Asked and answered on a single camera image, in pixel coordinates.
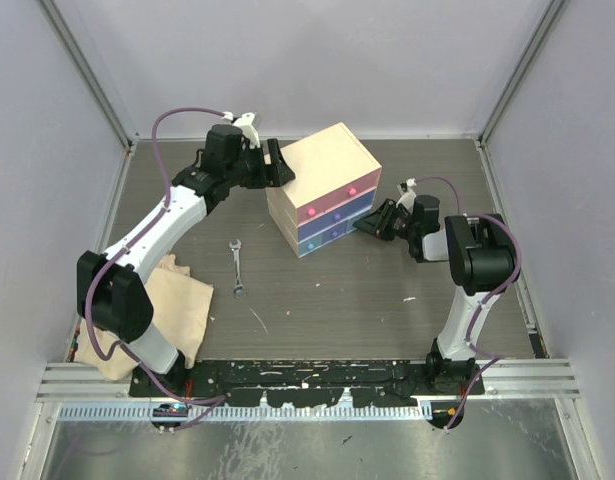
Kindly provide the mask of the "wide purple drawer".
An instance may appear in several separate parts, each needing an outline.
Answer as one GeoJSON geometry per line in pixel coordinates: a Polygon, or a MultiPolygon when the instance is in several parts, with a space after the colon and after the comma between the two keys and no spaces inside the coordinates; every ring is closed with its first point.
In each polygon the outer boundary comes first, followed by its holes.
{"type": "Polygon", "coordinates": [[[326,230],[353,214],[370,208],[373,204],[376,190],[370,190],[364,195],[344,203],[339,207],[324,213],[318,218],[308,221],[298,228],[298,242],[326,230]]]}

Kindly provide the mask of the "light blue drawer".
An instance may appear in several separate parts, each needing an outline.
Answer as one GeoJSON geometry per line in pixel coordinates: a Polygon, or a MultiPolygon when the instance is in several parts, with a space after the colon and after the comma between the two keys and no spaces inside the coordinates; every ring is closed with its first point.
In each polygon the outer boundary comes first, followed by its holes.
{"type": "Polygon", "coordinates": [[[366,234],[369,234],[370,236],[373,236],[375,233],[375,227],[373,223],[371,222],[371,220],[368,219],[370,217],[371,217],[370,210],[359,212],[354,217],[351,217],[347,221],[347,232],[351,233],[353,231],[360,231],[362,233],[366,233],[366,234]]]}
{"type": "Polygon", "coordinates": [[[323,245],[323,235],[314,235],[298,244],[298,257],[302,258],[323,245]]]}

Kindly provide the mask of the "small purple drawer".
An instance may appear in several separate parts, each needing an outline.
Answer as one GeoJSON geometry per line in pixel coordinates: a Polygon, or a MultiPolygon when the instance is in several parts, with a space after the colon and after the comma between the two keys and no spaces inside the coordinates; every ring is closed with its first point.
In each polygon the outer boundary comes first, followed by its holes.
{"type": "Polygon", "coordinates": [[[347,233],[347,222],[342,221],[325,230],[321,236],[321,245],[327,245],[347,233]]]}

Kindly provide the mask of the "large pink drawer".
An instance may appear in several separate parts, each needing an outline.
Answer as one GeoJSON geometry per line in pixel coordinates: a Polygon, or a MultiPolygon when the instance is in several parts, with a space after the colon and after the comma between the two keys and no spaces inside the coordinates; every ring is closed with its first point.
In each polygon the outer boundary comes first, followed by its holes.
{"type": "Polygon", "coordinates": [[[327,195],[327,207],[332,208],[334,205],[344,203],[358,197],[368,190],[375,189],[378,185],[380,174],[381,170],[376,169],[333,190],[327,195]]]}

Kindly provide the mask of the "cream drawer cabinet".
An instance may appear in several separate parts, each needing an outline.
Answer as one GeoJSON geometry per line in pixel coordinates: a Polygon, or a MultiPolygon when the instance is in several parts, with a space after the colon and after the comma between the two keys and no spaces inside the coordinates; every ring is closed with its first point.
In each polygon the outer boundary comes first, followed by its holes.
{"type": "MultiPolygon", "coordinates": [[[[382,171],[382,166],[344,123],[284,146],[281,153],[296,178],[267,189],[266,199],[272,219],[298,257],[297,208],[313,201],[327,207],[327,195],[333,190],[376,169],[382,171]]],[[[326,212],[344,203],[327,207],[326,212]]]]}

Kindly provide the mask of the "silver end wrench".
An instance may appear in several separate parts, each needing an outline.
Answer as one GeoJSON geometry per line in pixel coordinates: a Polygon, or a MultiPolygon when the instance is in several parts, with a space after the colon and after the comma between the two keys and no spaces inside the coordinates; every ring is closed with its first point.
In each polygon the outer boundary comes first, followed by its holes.
{"type": "Polygon", "coordinates": [[[242,283],[241,265],[240,265],[240,251],[242,243],[239,239],[233,240],[229,243],[229,247],[233,254],[233,263],[235,270],[235,286],[233,289],[233,295],[235,298],[242,298],[246,295],[246,287],[242,283]]]}

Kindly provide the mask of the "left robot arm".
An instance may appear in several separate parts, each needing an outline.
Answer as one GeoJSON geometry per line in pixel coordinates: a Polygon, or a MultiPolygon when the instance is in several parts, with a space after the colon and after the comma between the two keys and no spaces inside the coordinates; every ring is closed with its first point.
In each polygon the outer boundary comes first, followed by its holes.
{"type": "Polygon", "coordinates": [[[213,126],[194,163],[167,183],[164,198],[130,233],[104,252],[87,251],[78,259],[81,322],[74,360],[98,367],[110,379],[141,367],[163,395],[181,393],[193,351],[162,332],[148,278],[182,235],[233,188],[278,188],[294,178],[276,139],[260,146],[250,127],[213,126]]]}

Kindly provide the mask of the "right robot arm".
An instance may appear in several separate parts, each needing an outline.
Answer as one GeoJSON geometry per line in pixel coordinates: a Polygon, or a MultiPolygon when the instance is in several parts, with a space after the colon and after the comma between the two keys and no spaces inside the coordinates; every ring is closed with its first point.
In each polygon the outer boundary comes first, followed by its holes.
{"type": "Polygon", "coordinates": [[[446,394],[472,380],[478,339],[491,307],[519,277],[517,241],[497,214],[440,216],[440,200],[420,195],[407,203],[388,199],[354,223],[381,241],[403,239],[418,263],[446,262],[455,285],[446,323],[433,340],[422,379],[446,394]]]}

